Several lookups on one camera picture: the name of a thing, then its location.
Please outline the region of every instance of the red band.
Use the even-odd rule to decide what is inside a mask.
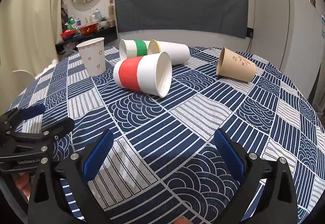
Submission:
[[[121,63],[119,77],[121,84],[126,89],[141,91],[138,84],[138,65],[143,56],[127,59]]]

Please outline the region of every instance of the table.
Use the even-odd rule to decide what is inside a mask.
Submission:
[[[88,183],[113,223],[166,224],[180,215],[195,224],[212,222],[239,186],[213,145],[220,126],[248,152],[287,159],[298,223],[303,221],[325,188],[325,130],[288,77],[242,52],[257,66],[251,83],[216,76],[221,49],[190,47],[190,60],[173,67],[170,91],[161,99],[115,84],[118,49],[105,48],[107,71],[93,78],[79,54],[65,59],[10,106],[46,106],[19,131],[38,132],[67,116],[75,120],[72,133],[56,144],[55,159],[80,152],[104,128],[113,131],[113,148]],[[73,213],[83,219],[69,184],[62,184]],[[261,180],[244,219],[254,212],[264,184]]]

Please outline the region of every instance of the cup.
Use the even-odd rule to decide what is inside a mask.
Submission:
[[[185,44],[152,40],[148,46],[147,54],[165,51],[170,57],[172,65],[184,64],[190,58],[190,50]]]
[[[121,60],[147,55],[150,41],[147,40],[124,40],[120,41]]]
[[[245,57],[224,47],[220,53],[216,75],[251,82],[256,73],[256,65]]]
[[[117,62],[113,78],[120,87],[164,98],[172,82],[172,64],[166,52],[134,57]]]
[[[78,51],[90,76],[106,71],[104,38],[95,38],[77,45]]]

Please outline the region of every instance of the blue gripper pad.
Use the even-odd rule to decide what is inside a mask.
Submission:
[[[27,109],[23,109],[21,114],[20,114],[20,119],[23,120],[28,120],[32,119],[33,117],[36,117],[40,114],[45,113],[45,105],[43,104],[37,104],[32,107],[29,107]]]
[[[108,152],[113,146],[114,136],[109,130],[100,142],[93,149],[91,154],[89,154],[88,159],[84,162],[82,168],[82,179],[84,183],[94,180],[100,167],[102,166]]]
[[[214,133],[214,144],[221,154],[221,157],[227,165],[232,177],[236,181],[243,183],[245,180],[244,163],[220,130],[216,130]]]

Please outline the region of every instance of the white paper cup with yellow rim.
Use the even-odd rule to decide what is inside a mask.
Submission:
[[[152,40],[149,43],[147,54],[155,54],[165,51],[170,57],[172,65],[184,64],[190,58],[188,46],[180,43]]]

